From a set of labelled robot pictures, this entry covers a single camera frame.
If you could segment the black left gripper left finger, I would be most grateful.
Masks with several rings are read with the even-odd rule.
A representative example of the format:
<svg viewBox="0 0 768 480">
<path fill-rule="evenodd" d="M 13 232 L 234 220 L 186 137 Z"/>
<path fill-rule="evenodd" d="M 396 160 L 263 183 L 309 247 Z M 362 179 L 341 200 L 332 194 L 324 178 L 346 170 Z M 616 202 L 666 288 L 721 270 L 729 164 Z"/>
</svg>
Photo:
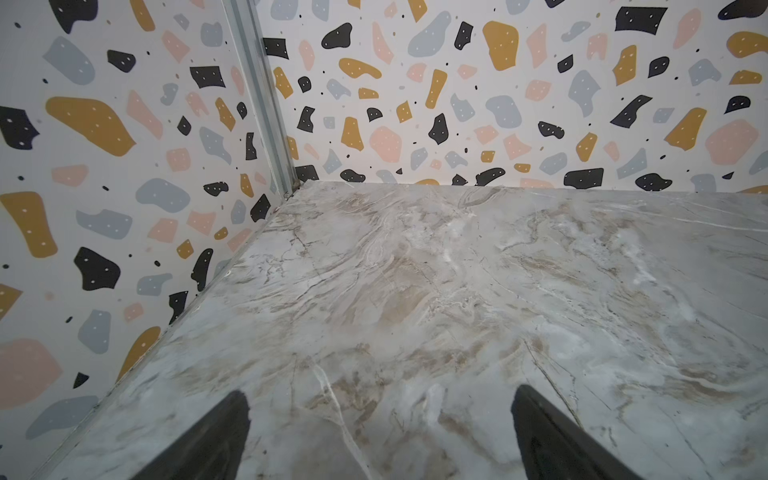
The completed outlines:
<svg viewBox="0 0 768 480">
<path fill-rule="evenodd" d="M 246 395 L 234 390 L 133 476 L 151 479 L 234 479 L 250 429 Z"/>
</svg>

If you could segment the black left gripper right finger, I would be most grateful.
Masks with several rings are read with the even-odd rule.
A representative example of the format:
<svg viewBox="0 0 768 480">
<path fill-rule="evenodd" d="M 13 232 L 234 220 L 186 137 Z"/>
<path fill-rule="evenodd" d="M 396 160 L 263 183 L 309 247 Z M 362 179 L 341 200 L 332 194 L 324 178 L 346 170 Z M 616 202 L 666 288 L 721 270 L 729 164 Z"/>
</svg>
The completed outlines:
<svg viewBox="0 0 768 480">
<path fill-rule="evenodd" d="M 511 415 L 529 479 L 640 479 L 530 385 L 517 388 Z"/>
</svg>

